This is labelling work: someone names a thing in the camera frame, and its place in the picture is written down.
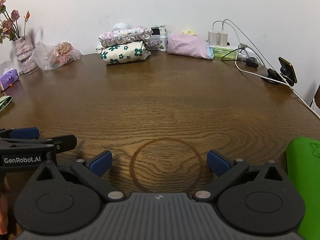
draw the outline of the white wall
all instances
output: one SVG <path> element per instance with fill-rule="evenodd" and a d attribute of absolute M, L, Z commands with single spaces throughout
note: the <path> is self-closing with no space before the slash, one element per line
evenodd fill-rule
<path fill-rule="evenodd" d="M 132 27 L 166 24 L 170 31 L 194 30 L 207 38 L 212 22 L 229 18 L 256 43 L 271 63 L 289 60 L 297 74 L 297 91 L 309 103 L 320 84 L 320 0 L 7 0 L 7 9 L 30 11 L 27 33 L 54 45 L 68 41 L 82 54 L 95 51 L 98 35 L 115 23 Z M 229 28 L 229 41 L 237 45 Z M 15 58 L 8 40 L 0 62 Z"/>

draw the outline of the white bottle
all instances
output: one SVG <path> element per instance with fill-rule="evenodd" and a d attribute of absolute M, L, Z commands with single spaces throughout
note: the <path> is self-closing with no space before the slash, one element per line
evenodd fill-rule
<path fill-rule="evenodd" d="M 164 27 L 159 28 L 160 29 L 160 51 L 167 51 L 168 50 L 168 38 L 165 34 Z"/>

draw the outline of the purple box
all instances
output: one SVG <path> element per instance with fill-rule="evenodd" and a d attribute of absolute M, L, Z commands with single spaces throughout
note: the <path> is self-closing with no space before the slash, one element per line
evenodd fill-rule
<path fill-rule="evenodd" d="M 0 78 L 0 91 L 6 90 L 17 80 L 19 80 L 18 71 L 16 69 L 8 71 Z"/>

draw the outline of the wooden table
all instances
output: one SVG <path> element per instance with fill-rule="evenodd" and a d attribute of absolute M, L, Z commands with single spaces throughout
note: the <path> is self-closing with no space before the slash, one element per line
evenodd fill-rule
<path fill-rule="evenodd" d="M 106 67 L 92 54 L 22 76 L 4 94 L 13 102 L 1 127 L 75 134 L 77 148 L 59 154 L 59 164 L 111 150 L 104 178 L 126 193 L 200 189 L 213 179 L 210 149 L 262 164 L 279 160 L 298 136 L 320 139 L 319 121 L 289 88 L 219 59 L 152 52 L 143 62 Z M 11 205 L 31 174 L 7 175 Z"/>

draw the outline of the dried flower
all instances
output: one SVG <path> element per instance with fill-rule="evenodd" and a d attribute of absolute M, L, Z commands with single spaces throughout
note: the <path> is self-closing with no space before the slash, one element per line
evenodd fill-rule
<path fill-rule="evenodd" d="M 11 20 L 4 20 L 2 23 L 2 28 L 3 28 L 3 34 L 10 34 L 13 32 L 13 29 L 12 29 L 12 21 Z"/>
<path fill-rule="evenodd" d="M 19 12 L 17 10 L 13 10 L 11 13 L 12 21 L 17 21 L 20 18 Z"/>
<path fill-rule="evenodd" d="M 0 0 L 0 7 L 3 6 L 3 3 L 5 2 L 6 0 Z"/>
<path fill-rule="evenodd" d="M 28 21 L 29 17 L 30 17 L 30 13 L 29 13 L 29 11 L 28 11 L 28 12 L 27 12 L 27 15 L 26 15 L 26 22 Z"/>

